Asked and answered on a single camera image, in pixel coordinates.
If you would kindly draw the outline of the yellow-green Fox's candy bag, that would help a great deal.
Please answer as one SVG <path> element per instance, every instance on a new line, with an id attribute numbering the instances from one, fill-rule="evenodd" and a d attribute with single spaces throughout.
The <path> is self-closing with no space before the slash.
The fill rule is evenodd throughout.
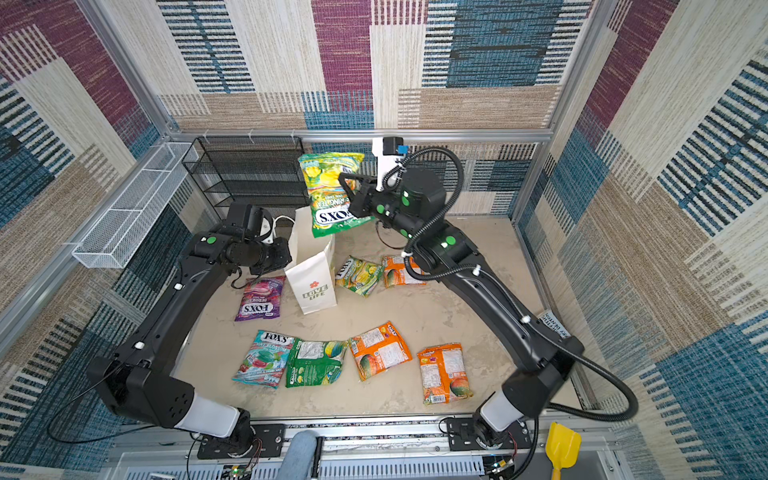
<path id="1" fill-rule="evenodd" d="M 364 225 L 370 216 L 358 218 L 349 212 L 350 200 L 339 175 L 357 174 L 362 153 L 311 153 L 302 155 L 299 166 L 310 197 L 312 233 L 315 238 L 334 235 Z"/>

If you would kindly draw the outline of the white paper bag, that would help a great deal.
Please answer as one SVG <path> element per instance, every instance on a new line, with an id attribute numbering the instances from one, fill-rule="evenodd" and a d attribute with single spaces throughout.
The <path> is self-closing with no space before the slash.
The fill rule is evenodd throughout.
<path id="1" fill-rule="evenodd" d="M 309 206 L 297 209 L 293 217 L 279 215 L 273 226 L 283 232 L 288 221 L 291 221 L 287 239 L 292 260 L 284 272 L 302 313 L 309 315 L 335 307 L 335 236 L 314 237 Z"/>

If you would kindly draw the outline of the purple Fox's candy bag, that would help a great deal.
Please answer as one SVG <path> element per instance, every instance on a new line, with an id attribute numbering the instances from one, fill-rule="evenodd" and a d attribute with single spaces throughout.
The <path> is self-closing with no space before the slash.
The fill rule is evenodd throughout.
<path id="1" fill-rule="evenodd" d="M 277 319 L 281 313 L 281 298 L 285 276 L 250 282 L 243 292 L 235 322 Z"/>

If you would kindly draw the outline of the green-yellow snack bag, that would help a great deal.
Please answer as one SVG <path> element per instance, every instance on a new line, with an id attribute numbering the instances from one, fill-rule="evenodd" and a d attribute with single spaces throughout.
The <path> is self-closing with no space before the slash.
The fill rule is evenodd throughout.
<path id="1" fill-rule="evenodd" d="M 335 274 L 335 285 L 362 297 L 371 295 L 383 274 L 381 264 L 349 256 Z"/>

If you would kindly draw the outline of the orange snack bag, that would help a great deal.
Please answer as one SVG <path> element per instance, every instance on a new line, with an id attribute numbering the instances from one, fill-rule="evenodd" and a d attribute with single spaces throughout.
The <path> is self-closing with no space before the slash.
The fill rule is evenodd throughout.
<path id="1" fill-rule="evenodd" d="M 412 277 L 405 268 L 404 259 L 400 256 L 385 255 L 382 257 L 383 280 L 386 288 L 405 285 L 425 285 Z"/>
<path id="2" fill-rule="evenodd" d="M 392 322 L 351 337 L 348 346 L 361 381 L 413 359 L 409 347 Z"/>
<path id="3" fill-rule="evenodd" d="M 460 343 L 426 348 L 417 358 L 425 405 L 449 404 L 473 396 Z"/>

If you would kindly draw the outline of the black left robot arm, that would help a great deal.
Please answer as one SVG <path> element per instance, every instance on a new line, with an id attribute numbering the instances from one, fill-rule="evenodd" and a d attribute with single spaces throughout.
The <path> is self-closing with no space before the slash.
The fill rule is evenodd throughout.
<path id="1" fill-rule="evenodd" d="M 287 240 L 273 234 L 272 215 L 233 203 L 223 221 L 186 244 L 171 284 L 138 329 L 113 354 L 90 362 L 86 375 L 104 405 L 117 416 L 248 447 L 254 434 L 247 411 L 201 396 L 172 372 L 188 334 L 230 275 L 271 273 L 290 261 Z"/>

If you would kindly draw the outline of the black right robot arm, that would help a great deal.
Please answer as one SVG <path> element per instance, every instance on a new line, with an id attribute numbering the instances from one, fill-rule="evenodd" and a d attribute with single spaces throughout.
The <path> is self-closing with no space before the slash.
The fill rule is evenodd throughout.
<path id="1" fill-rule="evenodd" d="M 339 182 L 350 212 L 414 241 L 411 258 L 421 272 L 466 302 L 512 357 L 515 371 L 473 416 L 478 438 L 495 444 L 511 424 L 538 417 L 583 353 L 581 342 L 563 338 L 520 304 L 470 238 L 445 220 L 446 191 L 433 172 L 413 169 L 393 191 L 378 190 L 374 177 L 343 173 Z"/>

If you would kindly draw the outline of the teal pink Fox's candy bag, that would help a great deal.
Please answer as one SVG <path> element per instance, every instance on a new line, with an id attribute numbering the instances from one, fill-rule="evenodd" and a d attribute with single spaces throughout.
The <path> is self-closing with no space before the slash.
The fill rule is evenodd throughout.
<path id="1" fill-rule="evenodd" d="M 259 330 L 232 380 L 277 389 L 296 338 Z"/>

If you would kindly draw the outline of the green snack bag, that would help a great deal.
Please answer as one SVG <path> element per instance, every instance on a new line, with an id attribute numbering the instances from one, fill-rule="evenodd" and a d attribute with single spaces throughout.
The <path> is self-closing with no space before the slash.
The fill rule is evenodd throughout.
<path id="1" fill-rule="evenodd" d="M 333 384 L 341 375 L 346 341 L 297 339 L 285 370 L 287 388 Z"/>

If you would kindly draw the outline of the grey cylinder at front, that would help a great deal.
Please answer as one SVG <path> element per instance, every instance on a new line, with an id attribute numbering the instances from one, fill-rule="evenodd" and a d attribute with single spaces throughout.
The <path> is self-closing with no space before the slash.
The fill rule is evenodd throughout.
<path id="1" fill-rule="evenodd" d="M 289 442 L 276 480 L 306 480 L 310 478 L 318 437 L 314 432 L 302 431 Z"/>

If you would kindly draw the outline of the yellow plastic shovel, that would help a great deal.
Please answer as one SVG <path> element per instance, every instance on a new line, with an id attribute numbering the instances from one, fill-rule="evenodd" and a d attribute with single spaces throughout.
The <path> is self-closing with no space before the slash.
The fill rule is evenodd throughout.
<path id="1" fill-rule="evenodd" d="M 576 464 L 581 444 L 578 432 L 556 422 L 550 425 L 545 452 L 552 464 L 552 480 L 561 480 L 562 471 Z"/>

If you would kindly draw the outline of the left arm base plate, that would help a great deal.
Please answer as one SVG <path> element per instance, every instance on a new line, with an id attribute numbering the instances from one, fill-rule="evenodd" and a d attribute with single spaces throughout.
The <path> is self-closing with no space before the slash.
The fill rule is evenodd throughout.
<path id="1" fill-rule="evenodd" d="M 204 435 L 196 458 L 228 460 L 279 457 L 285 430 L 285 424 L 252 424 L 246 433 L 234 432 L 227 438 Z"/>

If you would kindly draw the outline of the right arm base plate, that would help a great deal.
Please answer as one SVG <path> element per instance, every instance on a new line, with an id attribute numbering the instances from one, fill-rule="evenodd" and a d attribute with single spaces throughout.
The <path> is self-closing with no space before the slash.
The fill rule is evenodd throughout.
<path id="1" fill-rule="evenodd" d="M 451 451 L 521 450 L 532 445 L 533 429 L 525 421 L 510 424 L 503 432 L 496 431 L 470 417 L 444 417 L 438 429 L 448 439 Z"/>

